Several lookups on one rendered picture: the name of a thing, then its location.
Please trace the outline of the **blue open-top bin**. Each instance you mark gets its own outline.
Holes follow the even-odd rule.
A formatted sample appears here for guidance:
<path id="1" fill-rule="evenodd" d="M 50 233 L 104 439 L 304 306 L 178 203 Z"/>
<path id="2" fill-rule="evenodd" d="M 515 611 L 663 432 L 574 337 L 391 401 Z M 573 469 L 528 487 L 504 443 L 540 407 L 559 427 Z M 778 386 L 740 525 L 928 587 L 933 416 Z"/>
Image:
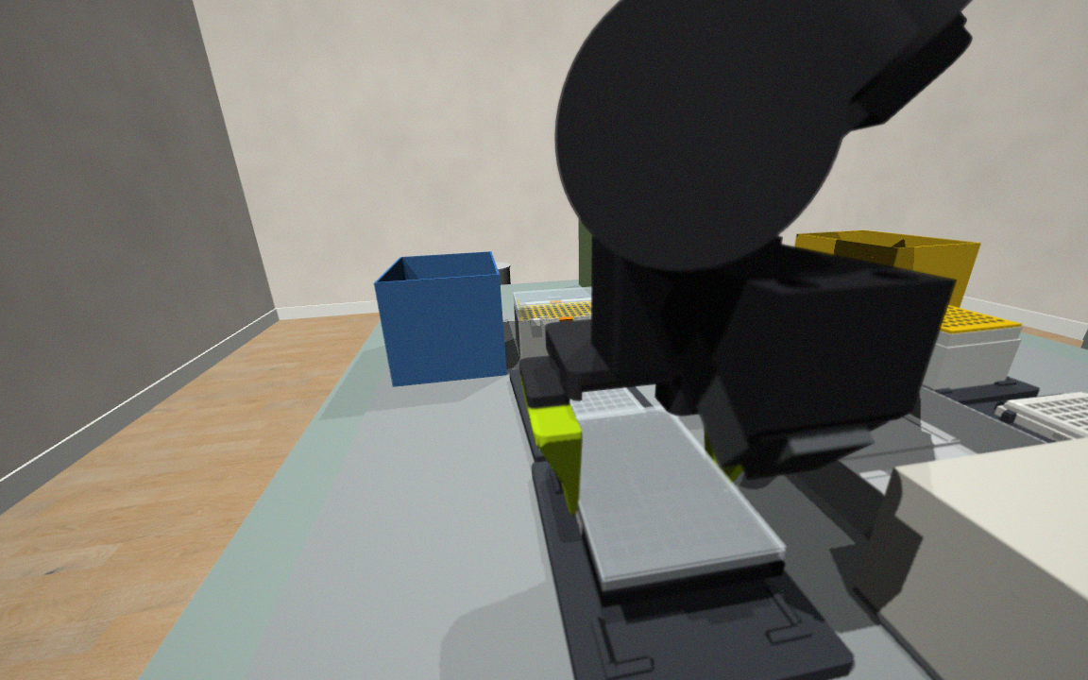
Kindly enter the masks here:
<path id="1" fill-rule="evenodd" d="M 508 375 L 492 251 L 399 257 L 374 287 L 393 387 Z"/>

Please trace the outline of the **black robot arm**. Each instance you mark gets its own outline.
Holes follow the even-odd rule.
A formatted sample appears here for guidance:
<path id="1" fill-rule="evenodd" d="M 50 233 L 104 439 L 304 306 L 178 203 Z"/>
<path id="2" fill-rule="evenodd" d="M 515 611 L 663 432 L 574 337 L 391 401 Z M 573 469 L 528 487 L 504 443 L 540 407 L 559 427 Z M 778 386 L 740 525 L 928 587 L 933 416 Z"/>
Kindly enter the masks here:
<path id="1" fill-rule="evenodd" d="M 610 373 L 682 367 L 720 468 L 823 468 L 918 400 L 956 280 L 778 235 L 850 129 L 970 47 L 970 1 L 620 0 L 574 55 L 555 154 L 591 344 Z"/>

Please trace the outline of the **white multi-well plate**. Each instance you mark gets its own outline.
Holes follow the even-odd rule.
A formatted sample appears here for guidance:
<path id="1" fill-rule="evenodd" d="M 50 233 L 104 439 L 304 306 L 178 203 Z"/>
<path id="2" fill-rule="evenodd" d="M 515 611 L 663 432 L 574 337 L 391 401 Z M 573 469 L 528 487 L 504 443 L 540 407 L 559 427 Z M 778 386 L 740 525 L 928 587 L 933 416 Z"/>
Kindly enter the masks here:
<path id="1" fill-rule="evenodd" d="M 638 398 L 629 390 L 599 390 L 582 392 L 582 400 L 571 400 L 574 415 L 593 415 L 601 412 L 618 412 L 619 410 L 643 408 Z"/>

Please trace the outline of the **pale grey bench mat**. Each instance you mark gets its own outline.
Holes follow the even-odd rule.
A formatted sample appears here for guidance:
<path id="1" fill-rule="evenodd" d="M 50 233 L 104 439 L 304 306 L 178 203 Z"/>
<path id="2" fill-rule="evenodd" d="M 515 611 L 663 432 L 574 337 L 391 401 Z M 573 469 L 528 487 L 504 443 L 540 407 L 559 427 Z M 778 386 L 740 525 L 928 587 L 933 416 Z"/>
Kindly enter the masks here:
<path id="1" fill-rule="evenodd" d="M 387 364 L 243 680 L 574 680 L 502 332 L 508 375 Z M 830 680 L 934 680 L 852 591 L 858 529 L 794 473 L 733 484 L 854 655 Z"/>

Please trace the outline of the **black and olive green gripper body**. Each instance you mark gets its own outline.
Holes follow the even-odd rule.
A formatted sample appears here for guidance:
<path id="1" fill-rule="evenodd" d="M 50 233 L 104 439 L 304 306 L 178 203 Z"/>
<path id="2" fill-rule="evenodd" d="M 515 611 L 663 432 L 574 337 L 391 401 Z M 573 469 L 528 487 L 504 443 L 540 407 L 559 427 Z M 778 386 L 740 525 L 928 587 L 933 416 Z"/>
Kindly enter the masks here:
<path id="1" fill-rule="evenodd" d="M 682 367 L 610 373 L 591 344 L 591 319 L 553 322 L 545 326 L 549 356 L 519 360 L 519 375 L 531 409 L 582 400 L 582 392 L 655 384 L 654 398 L 670 415 L 698 415 Z"/>

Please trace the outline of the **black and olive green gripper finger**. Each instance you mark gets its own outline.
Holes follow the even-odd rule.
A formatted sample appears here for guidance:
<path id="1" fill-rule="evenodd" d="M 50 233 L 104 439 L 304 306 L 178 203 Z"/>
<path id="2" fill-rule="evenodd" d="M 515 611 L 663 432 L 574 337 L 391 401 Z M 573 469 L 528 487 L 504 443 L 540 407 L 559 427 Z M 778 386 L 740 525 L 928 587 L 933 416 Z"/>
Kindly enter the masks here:
<path id="1" fill-rule="evenodd" d="M 583 440 L 577 416 L 570 404 L 531 409 L 526 400 L 526 406 L 537 448 L 560 479 L 569 514 L 577 514 Z"/>
<path id="2" fill-rule="evenodd" d="M 713 459 L 714 462 L 717 463 L 716 459 L 714 459 L 714 453 L 710 449 L 710 442 L 709 442 L 709 438 L 708 438 L 708 436 L 706 434 L 705 426 L 704 426 L 704 432 L 705 432 L 705 452 L 709 453 L 710 459 Z M 735 467 L 722 467 L 721 470 L 725 473 L 725 475 L 728 475 L 728 478 L 730 479 L 731 483 L 733 483 L 737 480 L 737 478 L 742 473 L 743 468 L 741 467 L 741 465 L 738 465 Z"/>

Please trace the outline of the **yellow open-top bin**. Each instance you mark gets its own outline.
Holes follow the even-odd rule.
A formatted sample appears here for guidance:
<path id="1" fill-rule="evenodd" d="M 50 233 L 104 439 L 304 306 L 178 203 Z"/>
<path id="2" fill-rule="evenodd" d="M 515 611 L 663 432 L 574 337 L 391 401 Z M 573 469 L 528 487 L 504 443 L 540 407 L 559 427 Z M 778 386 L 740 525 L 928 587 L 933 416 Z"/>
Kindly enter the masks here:
<path id="1" fill-rule="evenodd" d="M 950 238 L 898 235 L 871 228 L 850 228 L 798 233 L 794 246 L 954 279 L 956 285 L 948 305 L 961 307 L 980 244 L 950 240 Z"/>

